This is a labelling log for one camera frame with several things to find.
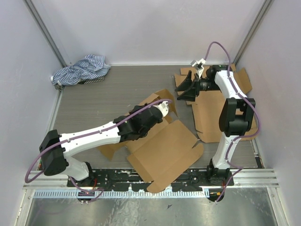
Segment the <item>brown cardboard box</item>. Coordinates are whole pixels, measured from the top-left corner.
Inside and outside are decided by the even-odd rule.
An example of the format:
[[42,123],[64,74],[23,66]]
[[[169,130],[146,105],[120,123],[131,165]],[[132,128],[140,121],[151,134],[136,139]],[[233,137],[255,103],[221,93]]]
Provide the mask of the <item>brown cardboard box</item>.
[[204,152],[195,135],[180,120],[172,118],[177,113],[174,103],[168,107],[168,115],[146,137],[98,147],[109,160],[116,151],[126,147],[130,152],[127,160],[142,180],[150,183],[147,191],[153,194],[165,190]]

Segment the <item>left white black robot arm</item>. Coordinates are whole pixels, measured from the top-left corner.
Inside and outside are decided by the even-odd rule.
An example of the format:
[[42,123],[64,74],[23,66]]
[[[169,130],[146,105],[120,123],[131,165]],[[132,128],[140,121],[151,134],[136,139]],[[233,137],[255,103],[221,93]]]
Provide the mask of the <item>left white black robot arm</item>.
[[40,145],[43,173],[45,176],[67,175],[79,185],[91,186],[95,180],[91,165],[76,160],[73,157],[75,154],[102,145],[143,138],[153,126],[163,121],[168,112],[166,101],[155,105],[137,105],[128,116],[120,116],[97,128],[69,134],[52,130]]

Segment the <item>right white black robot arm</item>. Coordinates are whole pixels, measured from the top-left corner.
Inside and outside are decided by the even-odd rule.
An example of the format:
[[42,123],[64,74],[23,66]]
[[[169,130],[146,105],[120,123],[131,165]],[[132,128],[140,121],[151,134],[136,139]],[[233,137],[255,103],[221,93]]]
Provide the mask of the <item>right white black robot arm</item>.
[[244,86],[235,67],[212,65],[205,70],[182,68],[175,74],[177,100],[192,106],[195,129],[204,143],[218,143],[210,160],[206,181],[217,186],[230,178],[230,161],[236,145],[254,136],[256,102],[248,98],[251,85]]

